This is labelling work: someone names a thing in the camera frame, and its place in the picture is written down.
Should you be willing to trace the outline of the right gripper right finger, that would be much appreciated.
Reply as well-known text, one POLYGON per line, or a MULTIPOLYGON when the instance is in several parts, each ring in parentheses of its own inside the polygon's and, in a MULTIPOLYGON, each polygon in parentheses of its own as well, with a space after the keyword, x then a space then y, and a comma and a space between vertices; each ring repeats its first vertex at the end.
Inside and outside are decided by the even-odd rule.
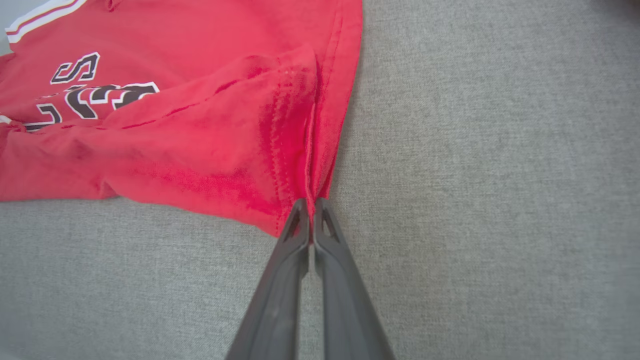
POLYGON ((396 360, 334 210, 318 198, 315 269, 322 280, 324 360, 396 360))

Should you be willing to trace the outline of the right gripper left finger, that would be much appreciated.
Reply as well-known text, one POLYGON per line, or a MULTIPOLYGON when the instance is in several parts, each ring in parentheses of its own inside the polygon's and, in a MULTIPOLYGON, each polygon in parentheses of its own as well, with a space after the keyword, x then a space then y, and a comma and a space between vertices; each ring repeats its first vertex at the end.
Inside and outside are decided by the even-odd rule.
POLYGON ((298 360, 301 286, 309 270, 310 216, 295 201, 231 342, 226 360, 298 360))

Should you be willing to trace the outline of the red jersey black lettering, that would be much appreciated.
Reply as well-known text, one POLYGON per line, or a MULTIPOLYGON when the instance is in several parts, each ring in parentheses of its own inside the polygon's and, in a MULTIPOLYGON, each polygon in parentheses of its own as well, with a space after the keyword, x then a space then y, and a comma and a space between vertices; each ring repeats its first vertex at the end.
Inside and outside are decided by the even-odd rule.
POLYGON ((122 197, 278 237, 329 194, 362 2, 35 7, 0 55, 0 202, 122 197))

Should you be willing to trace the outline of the grey fabric sofa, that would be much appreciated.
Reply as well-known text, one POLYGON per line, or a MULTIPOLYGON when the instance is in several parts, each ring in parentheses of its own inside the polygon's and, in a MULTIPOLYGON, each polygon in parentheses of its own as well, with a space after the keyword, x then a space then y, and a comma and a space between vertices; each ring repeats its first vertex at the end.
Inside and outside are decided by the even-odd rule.
MULTIPOLYGON (((640 0, 363 0, 330 203, 398 360, 640 360, 640 0)), ((224 360, 274 244, 0 203, 0 360, 224 360)))

